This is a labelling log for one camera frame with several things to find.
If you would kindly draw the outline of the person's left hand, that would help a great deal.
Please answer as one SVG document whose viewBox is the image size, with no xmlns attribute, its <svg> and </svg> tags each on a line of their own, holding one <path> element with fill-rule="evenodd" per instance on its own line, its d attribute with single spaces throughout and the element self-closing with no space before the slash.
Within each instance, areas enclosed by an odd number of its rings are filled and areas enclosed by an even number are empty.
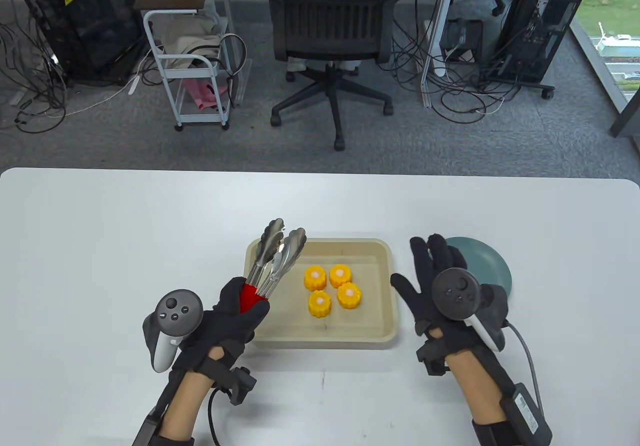
<svg viewBox="0 0 640 446">
<path fill-rule="evenodd" d="M 246 312 L 240 311 L 245 281 L 242 276 L 233 277 L 221 289 L 217 304 L 204 311 L 199 327 L 180 344 L 180 354 L 174 360 L 173 370 L 204 373 L 206 368 L 203 364 L 210 356 L 210 350 L 216 347 L 223 350 L 218 362 L 227 369 L 234 366 L 270 311 L 270 304 L 265 300 Z"/>
</svg>

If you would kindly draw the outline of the person's right hand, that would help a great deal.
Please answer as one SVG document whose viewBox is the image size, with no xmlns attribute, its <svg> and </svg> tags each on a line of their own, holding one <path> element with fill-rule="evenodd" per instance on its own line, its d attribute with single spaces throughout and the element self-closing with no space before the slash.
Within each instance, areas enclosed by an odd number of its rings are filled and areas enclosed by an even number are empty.
<svg viewBox="0 0 640 446">
<path fill-rule="evenodd" d="M 475 347 L 502 352 L 509 312 L 505 289 L 481 284 L 460 250 L 442 235 L 414 236 L 410 248 L 419 289 L 400 273 L 393 273 L 390 283 L 413 314 L 416 334 L 436 341 L 426 360 Z"/>
</svg>

